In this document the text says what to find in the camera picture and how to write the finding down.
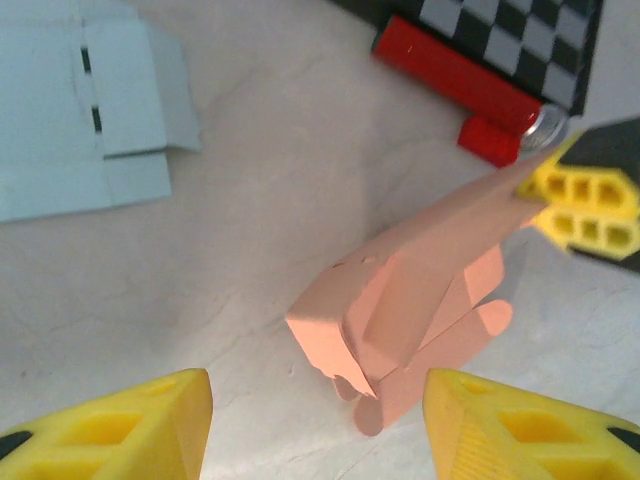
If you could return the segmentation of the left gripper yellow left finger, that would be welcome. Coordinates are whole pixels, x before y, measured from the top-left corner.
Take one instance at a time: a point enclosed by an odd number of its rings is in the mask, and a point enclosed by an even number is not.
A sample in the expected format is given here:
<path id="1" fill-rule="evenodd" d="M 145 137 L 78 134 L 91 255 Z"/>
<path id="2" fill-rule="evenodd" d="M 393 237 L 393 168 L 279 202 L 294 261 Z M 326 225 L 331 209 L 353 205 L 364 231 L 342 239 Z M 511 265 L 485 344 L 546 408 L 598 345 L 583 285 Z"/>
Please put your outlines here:
<path id="1" fill-rule="evenodd" d="M 3 432 L 1 476 L 197 479 L 212 417 L 207 371 L 178 371 Z"/>

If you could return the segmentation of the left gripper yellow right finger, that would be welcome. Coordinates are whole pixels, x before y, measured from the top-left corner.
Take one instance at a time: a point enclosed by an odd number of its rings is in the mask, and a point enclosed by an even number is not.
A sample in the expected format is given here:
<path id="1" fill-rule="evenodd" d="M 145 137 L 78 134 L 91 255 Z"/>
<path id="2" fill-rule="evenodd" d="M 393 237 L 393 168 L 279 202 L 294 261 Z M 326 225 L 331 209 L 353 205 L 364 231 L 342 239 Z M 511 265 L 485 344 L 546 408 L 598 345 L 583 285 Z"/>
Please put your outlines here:
<path id="1" fill-rule="evenodd" d="M 423 414 L 439 479 L 636 479 L 639 427 L 452 369 L 428 372 Z"/>

